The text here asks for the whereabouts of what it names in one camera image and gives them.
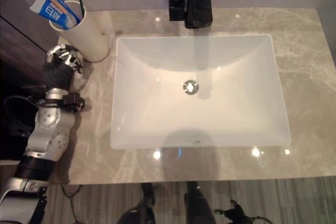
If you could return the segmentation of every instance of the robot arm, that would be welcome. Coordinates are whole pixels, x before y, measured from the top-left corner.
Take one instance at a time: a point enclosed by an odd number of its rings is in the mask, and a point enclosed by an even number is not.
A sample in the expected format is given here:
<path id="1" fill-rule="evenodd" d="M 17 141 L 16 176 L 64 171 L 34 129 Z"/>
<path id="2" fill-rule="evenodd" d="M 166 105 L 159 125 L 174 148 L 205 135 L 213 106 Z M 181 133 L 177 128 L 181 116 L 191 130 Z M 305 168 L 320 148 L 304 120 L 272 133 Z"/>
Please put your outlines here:
<path id="1" fill-rule="evenodd" d="M 45 103 L 35 116 L 35 128 L 14 177 L 2 188 L 0 223 L 40 223 L 46 206 L 45 192 L 50 174 L 69 144 L 69 132 L 75 123 L 73 113 L 85 101 L 69 93 L 73 73 L 82 64 L 76 48 L 58 45 L 47 52 L 44 81 Z"/>

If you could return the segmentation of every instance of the floor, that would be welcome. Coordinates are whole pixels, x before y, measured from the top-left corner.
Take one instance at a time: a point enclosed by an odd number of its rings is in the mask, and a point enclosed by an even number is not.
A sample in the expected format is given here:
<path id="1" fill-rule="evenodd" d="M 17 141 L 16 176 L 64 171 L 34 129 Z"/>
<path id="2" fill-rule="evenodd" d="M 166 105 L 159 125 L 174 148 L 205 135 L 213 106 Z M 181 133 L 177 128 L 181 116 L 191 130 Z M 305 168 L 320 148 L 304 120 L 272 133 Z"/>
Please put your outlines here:
<path id="1" fill-rule="evenodd" d="M 0 167 L 0 183 L 14 171 L 14 166 Z M 234 199 L 242 205 L 246 215 L 265 216 L 274 224 L 336 223 L 336 177 L 199 182 L 199 185 L 213 209 L 229 209 L 229 201 Z M 154 188 L 156 223 L 185 223 L 185 183 L 155 183 Z M 50 186 L 47 197 L 43 224 L 72 224 L 70 203 L 61 187 Z M 116 223 L 141 197 L 139 184 L 85 185 L 73 203 L 77 218 L 83 223 L 108 224 Z M 230 222 L 223 216 L 215 218 L 217 224 Z"/>

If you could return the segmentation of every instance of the toothpaste tube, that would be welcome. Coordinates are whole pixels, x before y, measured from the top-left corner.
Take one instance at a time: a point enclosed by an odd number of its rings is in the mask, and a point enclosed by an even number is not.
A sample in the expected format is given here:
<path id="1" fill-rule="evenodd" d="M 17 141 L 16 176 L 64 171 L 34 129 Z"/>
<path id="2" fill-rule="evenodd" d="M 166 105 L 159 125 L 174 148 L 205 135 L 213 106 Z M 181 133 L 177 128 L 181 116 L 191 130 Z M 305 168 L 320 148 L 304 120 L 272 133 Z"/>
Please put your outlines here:
<path id="1" fill-rule="evenodd" d="M 50 19 L 64 30 L 74 27 L 80 22 L 80 19 L 63 0 L 35 0 L 29 9 Z"/>

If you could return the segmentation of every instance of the white cup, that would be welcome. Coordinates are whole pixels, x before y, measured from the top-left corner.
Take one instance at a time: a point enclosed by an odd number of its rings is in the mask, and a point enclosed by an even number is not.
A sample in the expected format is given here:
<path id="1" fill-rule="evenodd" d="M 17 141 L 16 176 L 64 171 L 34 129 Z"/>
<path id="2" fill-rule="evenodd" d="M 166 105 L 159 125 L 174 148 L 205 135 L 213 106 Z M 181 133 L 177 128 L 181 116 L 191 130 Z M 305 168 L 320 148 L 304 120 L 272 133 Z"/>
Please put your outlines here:
<path id="1" fill-rule="evenodd" d="M 77 6 L 72 7 L 73 5 L 77 4 L 80 7 L 78 1 L 68 0 L 65 1 L 65 3 L 70 4 L 69 7 L 74 12 L 75 7 Z M 49 23 L 54 30 L 79 50 L 85 60 L 90 62 L 101 61 L 107 56 L 109 47 L 106 39 L 102 36 L 98 27 L 92 21 L 85 7 L 84 10 L 84 18 L 77 26 L 71 29 L 63 30 L 57 24 L 51 21 L 49 21 Z"/>

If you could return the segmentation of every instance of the undermount sink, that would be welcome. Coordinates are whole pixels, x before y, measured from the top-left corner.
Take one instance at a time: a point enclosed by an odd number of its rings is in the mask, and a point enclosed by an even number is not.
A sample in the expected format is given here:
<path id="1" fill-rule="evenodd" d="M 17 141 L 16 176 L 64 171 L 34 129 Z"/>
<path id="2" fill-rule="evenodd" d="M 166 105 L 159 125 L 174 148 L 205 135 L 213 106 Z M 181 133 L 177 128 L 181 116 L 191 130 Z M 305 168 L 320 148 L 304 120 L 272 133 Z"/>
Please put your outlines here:
<path id="1" fill-rule="evenodd" d="M 117 40 L 112 148 L 290 141 L 270 35 Z"/>

